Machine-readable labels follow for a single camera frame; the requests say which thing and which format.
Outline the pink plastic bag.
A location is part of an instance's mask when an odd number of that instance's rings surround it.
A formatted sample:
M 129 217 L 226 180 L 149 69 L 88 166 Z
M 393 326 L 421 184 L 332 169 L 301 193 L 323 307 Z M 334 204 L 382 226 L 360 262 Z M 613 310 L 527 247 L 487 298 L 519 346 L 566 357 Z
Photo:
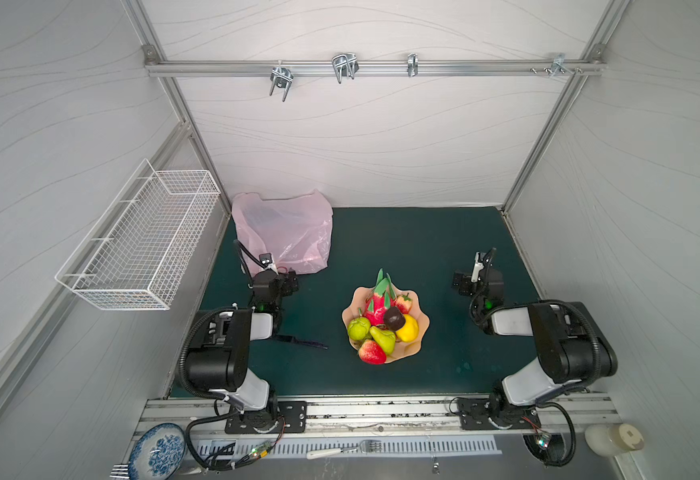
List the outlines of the pink plastic bag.
M 320 192 L 278 200 L 242 193 L 233 200 L 232 218 L 237 239 L 255 257 L 270 253 L 278 268 L 299 275 L 328 267 L 333 208 Z

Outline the dark purple plum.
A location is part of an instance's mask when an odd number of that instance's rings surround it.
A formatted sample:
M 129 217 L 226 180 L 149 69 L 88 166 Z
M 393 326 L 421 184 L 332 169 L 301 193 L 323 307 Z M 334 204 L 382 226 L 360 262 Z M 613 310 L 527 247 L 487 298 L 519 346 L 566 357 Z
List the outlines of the dark purple plum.
M 384 314 L 384 325 L 388 330 L 398 331 L 406 324 L 405 314 L 397 306 L 390 307 Z

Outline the green pear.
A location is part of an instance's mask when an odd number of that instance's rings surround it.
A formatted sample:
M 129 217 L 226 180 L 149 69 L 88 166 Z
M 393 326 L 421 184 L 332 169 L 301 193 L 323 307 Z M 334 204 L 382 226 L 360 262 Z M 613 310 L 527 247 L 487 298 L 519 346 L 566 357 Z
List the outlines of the green pear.
M 397 342 L 397 335 L 394 331 L 372 326 L 369 333 L 386 355 L 391 355 L 394 352 Z

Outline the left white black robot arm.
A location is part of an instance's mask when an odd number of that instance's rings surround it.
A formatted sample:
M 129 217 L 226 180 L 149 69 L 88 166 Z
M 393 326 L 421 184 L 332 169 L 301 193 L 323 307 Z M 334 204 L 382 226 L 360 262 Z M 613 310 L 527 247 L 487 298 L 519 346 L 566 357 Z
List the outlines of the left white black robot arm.
M 190 394 L 228 403 L 244 414 L 277 413 L 270 384 L 249 367 L 251 344 L 274 339 L 283 321 L 283 299 L 299 290 L 298 275 L 280 270 L 270 253 L 254 255 L 234 242 L 251 292 L 245 307 L 208 311 L 192 324 L 180 351 L 177 377 Z

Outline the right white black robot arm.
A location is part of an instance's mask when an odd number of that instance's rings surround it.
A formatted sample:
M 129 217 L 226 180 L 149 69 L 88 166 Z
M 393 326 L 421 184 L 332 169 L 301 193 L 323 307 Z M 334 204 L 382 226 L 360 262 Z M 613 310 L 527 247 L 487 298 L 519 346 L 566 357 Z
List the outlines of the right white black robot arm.
M 528 410 L 615 375 L 618 359 L 581 302 L 543 299 L 506 304 L 495 254 L 495 249 L 478 252 L 471 271 L 454 273 L 452 287 L 470 299 L 469 317 L 485 334 L 529 337 L 534 342 L 535 359 L 500 380 L 482 407 L 486 416 L 506 429 Z

